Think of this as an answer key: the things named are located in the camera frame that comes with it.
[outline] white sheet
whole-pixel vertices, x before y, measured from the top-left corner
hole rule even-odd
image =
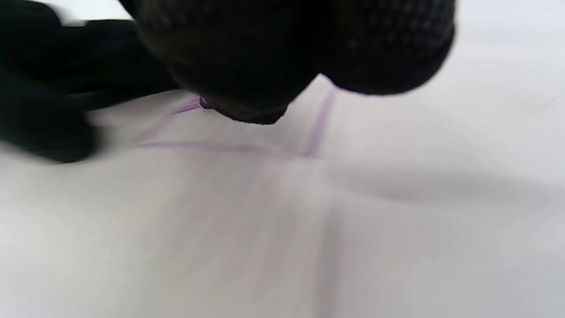
[[[404,96],[319,78],[257,127],[171,92],[93,114],[91,162],[3,154],[2,317],[563,317],[564,4],[459,12]]]

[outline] purple line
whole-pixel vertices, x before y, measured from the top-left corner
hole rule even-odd
[[[332,88],[322,102],[320,114],[314,123],[314,128],[312,128],[308,144],[302,154],[304,157],[313,157],[320,150],[324,139],[324,133],[328,125],[329,116],[332,113],[333,105],[336,101],[336,96],[337,90]]]
[[[292,158],[292,155],[278,154],[252,145],[228,145],[214,143],[213,141],[176,141],[162,143],[148,143],[134,146],[134,148],[188,148],[214,152],[236,152],[253,154],[256,156]]]
[[[134,142],[140,143],[140,142],[143,142],[145,140],[150,140],[150,139],[156,137],[162,130],[164,130],[172,122],[173,117],[175,115],[186,113],[187,111],[200,109],[200,108],[201,108],[200,104],[195,104],[194,100],[193,100],[187,106],[183,106],[180,109],[177,109],[177,110],[173,111],[172,113],[165,115],[165,117],[163,117],[161,120],[159,120],[155,125],[153,125],[148,130],[146,130],[144,133],[142,133],[140,136],[135,138]]]
[[[308,138],[308,143],[303,153],[298,156],[276,153],[253,145],[229,145],[222,143],[214,143],[213,141],[158,142],[158,143],[141,144],[134,147],[135,148],[192,148],[192,149],[200,149],[200,150],[215,151],[215,152],[247,153],[247,154],[254,154],[256,156],[272,156],[272,157],[283,157],[283,158],[296,158],[296,157],[312,158],[318,153],[321,147],[324,133],[326,131],[329,117],[333,110],[333,105],[336,96],[337,96],[337,90],[335,89],[332,89],[327,93],[324,101],[322,102],[321,110],[319,112],[318,118],[316,119],[316,122],[314,123],[314,127],[312,128],[312,131]],[[171,114],[165,116],[155,126],[153,126],[151,129],[147,130],[144,134],[142,134],[137,139],[137,142],[139,143],[144,140],[150,140],[153,137],[157,136],[157,134],[159,134],[162,130],[164,130],[167,127],[167,125],[171,123],[171,121],[174,119],[174,116],[178,114],[186,113],[187,111],[201,109],[201,108],[202,107],[199,104],[199,99],[193,100],[193,102],[190,103],[189,105],[184,106],[181,109],[176,110]]]

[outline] gloved hand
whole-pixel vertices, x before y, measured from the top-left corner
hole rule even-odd
[[[85,112],[179,88],[132,21],[64,27],[49,6],[0,1],[0,141],[56,162],[99,147]]]
[[[454,38],[455,0],[120,0],[185,88],[270,124],[319,73],[398,94],[429,80]]]

